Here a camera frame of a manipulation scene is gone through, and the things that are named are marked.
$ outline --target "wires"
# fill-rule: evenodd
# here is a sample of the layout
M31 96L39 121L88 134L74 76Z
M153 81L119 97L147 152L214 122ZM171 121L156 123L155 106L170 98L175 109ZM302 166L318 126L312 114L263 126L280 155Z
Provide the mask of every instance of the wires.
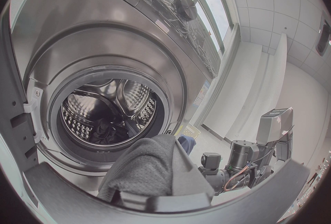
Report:
M243 179L239 180L234 186L230 188L230 190L233 190L237 187L238 184L240 184L243 180L246 180L248 178L249 174L245 175Z
M227 189L226 186L229 184L230 181L232 181L234 178L236 178L238 175L241 175L243 172L245 172L248 168L249 168L249 164L247 164L244 168L242 168L242 170L238 173L236 173L235 175L233 175L227 182L226 184L224 185L224 191L230 191L232 190L231 188L230 189Z

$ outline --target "yellow label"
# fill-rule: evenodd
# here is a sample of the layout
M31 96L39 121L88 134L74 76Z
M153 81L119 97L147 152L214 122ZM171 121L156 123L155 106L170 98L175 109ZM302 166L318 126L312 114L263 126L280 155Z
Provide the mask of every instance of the yellow label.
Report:
M177 130L177 132L176 132L175 135L178 135L178 133L182 130L182 128L183 128L183 126L181 125L181 126L178 128L178 130Z

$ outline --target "laundry basket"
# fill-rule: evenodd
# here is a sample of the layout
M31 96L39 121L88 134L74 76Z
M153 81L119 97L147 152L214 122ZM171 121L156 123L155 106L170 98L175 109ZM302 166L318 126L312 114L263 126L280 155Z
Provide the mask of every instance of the laundry basket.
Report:
M196 139L201 131L189 123L182 134Z

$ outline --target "label sticker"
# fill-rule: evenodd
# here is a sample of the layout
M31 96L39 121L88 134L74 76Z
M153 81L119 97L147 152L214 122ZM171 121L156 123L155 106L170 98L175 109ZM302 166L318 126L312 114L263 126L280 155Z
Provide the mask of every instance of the label sticker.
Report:
M201 102L204 99L209 88L210 88L209 82L205 81L205 84L202 86L197 98L195 99L195 101L193 103L193 106L198 107L201 104Z
M178 128L178 130L177 130L177 132L176 132L175 135L178 135L178 133L182 130L182 128L183 128L183 125L181 125L181 126Z

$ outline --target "wall-mounted device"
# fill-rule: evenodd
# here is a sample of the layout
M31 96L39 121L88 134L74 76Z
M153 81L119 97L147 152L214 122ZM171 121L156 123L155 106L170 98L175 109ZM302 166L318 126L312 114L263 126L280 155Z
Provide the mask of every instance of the wall-mounted device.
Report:
M319 34L315 44L315 48L320 56L323 56L326 49L329 46L329 41L331 39L331 21L327 18L326 13L322 12L321 25L319 28Z

